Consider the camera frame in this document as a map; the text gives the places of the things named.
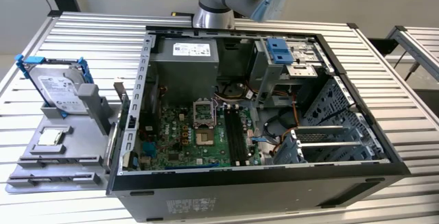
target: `green circuit board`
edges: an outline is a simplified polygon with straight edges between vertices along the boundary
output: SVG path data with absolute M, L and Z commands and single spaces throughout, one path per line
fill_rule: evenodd
M 210 116 L 210 107 L 207 108 L 200 114 L 206 118 Z M 204 133 L 200 133 L 192 126 L 192 112 L 192 107 L 164 107 L 162 109 L 160 133 L 156 141 L 158 153 L 156 157 L 151 158 L 151 165 L 144 170 L 203 167 L 215 169 L 216 167 L 231 166 L 223 108 L 216 109 L 216 126 L 210 130 L 214 131 L 214 142 L 206 145 L 198 144 L 198 136 L 204 136 Z M 255 151 L 254 155 L 248 158 L 248 165 L 259 165 L 258 146 L 252 145 L 251 140 L 247 139 L 247 130 L 254 130 L 248 109 L 240 110 L 239 116 L 243 125 L 243 143 L 247 145 L 248 152 L 251 149 Z

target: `side panel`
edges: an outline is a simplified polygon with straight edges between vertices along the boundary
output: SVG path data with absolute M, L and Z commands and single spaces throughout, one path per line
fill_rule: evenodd
M 339 202 L 338 207 L 343 207 L 401 178 L 387 176 L 386 182 L 366 182 L 359 177 L 115 193 L 136 221 L 179 220 L 334 207 L 322 206 L 327 202 Z

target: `gray plastic part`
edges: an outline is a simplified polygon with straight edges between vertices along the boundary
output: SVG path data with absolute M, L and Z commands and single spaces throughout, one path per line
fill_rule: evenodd
M 62 115 L 62 110 L 56 107 L 46 107 L 46 104 L 42 106 L 42 111 L 50 119 L 64 119 Z
M 79 161 L 79 163 L 83 165 L 83 166 L 96 166 L 96 165 L 103 165 L 103 158 L 102 156 L 98 156 L 95 159 L 83 159 Z
M 42 163 L 38 159 L 27 161 L 19 160 L 16 164 L 19 164 L 23 168 L 44 167 L 44 163 Z
M 90 175 L 90 177 L 87 177 L 87 178 L 74 178 L 72 181 L 76 184 L 99 184 L 99 182 L 100 182 L 100 178 L 96 173 L 88 173 L 88 174 L 78 173 L 75 175 L 78 175 L 78 176 Z
M 118 121 L 120 104 L 110 104 L 110 107 L 112 109 L 112 115 L 108 118 L 108 122 L 114 123 Z M 38 145 L 42 132 L 46 128 L 62 129 L 64 131 L 60 144 L 66 146 L 66 151 L 63 154 L 43 154 L 35 156 L 31 151 Z M 31 181 L 28 181 L 22 178 L 10 180 L 7 192 L 36 193 L 104 190 L 107 188 L 108 174 L 103 167 L 103 158 L 108 140 L 108 136 L 102 135 L 96 122 L 88 115 L 68 115 L 64 119 L 56 119 L 56 122 L 54 122 L 54 119 L 43 117 L 22 156 L 23 160 L 18 161 L 18 166 L 11 177 L 32 175 L 35 177 L 54 178 L 55 180 L 35 181 L 31 179 Z M 79 177 L 82 179 L 76 179 L 75 181 L 58 180 L 60 177 L 67 179 L 78 173 L 94 174 L 92 180 L 86 180 L 83 179 L 84 177 Z
M 7 184 L 12 185 L 14 187 L 27 187 L 27 186 L 35 186 L 36 182 L 31 179 L 10 179 L 7 181 Z
M 66 146 L 63 144 L 52 145 L 52 146 L 35 145 L 30 151 L 32 155 L 63 154 L 64 152 L 66 152 Z
M 108 102 L 99 96 L 99 87 L 95 84 L 82 84 L 78 96 L 84 101 L 90 117 L 95 120 L 103 135 L 108 135 L 111 124 L 108 122 Z

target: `ram slot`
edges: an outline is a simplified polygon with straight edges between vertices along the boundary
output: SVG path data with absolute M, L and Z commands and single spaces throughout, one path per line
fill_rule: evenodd
M 246 166 L 248 159 L 239 111 L 236 109 L 226 109 L 224 119 L 231 165 Z

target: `hard drive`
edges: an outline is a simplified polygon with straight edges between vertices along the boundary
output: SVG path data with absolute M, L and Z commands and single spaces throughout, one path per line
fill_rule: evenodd
M 67 114 L 86 115 L 84 102 L 78 97 L 78 89 L 84 83 L 94 83 L 87 61 L 47 59 L 16 56 L 16 65 L 26 78 L 38 89 L 46 105 L 56 107 Z

